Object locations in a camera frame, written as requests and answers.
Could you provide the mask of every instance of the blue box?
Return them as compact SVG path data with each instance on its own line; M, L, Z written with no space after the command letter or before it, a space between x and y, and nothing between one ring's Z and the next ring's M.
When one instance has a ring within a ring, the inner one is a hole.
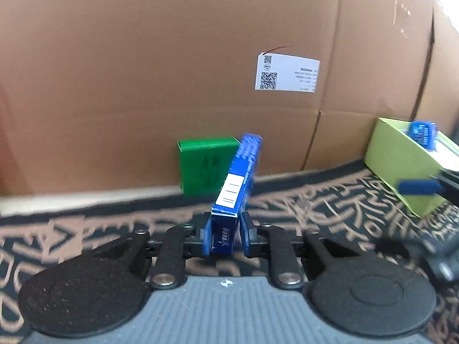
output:
M411 122L408 135L429 151L436 151L437 127L432 122Z
M212 252L233 254L235 234L239 230L240 214L244 211L255 176L261 137L244 134L240 141L219 197L212 206Z

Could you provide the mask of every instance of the cardboard box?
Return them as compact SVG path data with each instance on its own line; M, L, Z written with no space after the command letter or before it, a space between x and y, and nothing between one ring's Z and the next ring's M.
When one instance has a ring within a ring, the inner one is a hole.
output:
M442 168L456 170L458 158L454 161L447 153L459 155L459 147L439 132L437 145L446 147L429 152L408 135L409 122L379 118L371 136L365 155L365 164L397 193L396 187L405 179L428 179L438 175ZM439 195L407 195L400 198L418 216L431 213L444 202Z
M262 175L361 156L412 114L432 2L0 0L1 192L177 184L176 141L247 131ZM320 61L314 93L254 89L281 46Z
M238 148L235 138L178 141L184 194L218 193Z
M256 162L260 155L262 139L246 133L242 137L220 194L211 209L212 252L232 255L239 230L239 219L255 177Z

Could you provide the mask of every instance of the black rug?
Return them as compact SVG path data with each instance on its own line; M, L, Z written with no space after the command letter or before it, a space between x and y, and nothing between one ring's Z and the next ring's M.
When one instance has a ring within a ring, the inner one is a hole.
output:
M209 210L214 200L214 196L175 196L0 218L0 343L16 343L29 332L15 302L27 278L133 230L164 232L175 224L193 222L193 217ZM304 230L321 232L353 242L363 250L372 249L385 229L406 238L416 238L423 232L437 239L459 229L457 207L445 204L421 220L410 214L361 161L256 184L248 209L254 222L272 222L298 235ZM265 261L246 259L242 252L236 252L231 260L190 259L186 266L194 275L267 272ZM414 264L407 266L416 269ZM458 305L456 288L439 292L437 312L426 330L434 342L459 342Z

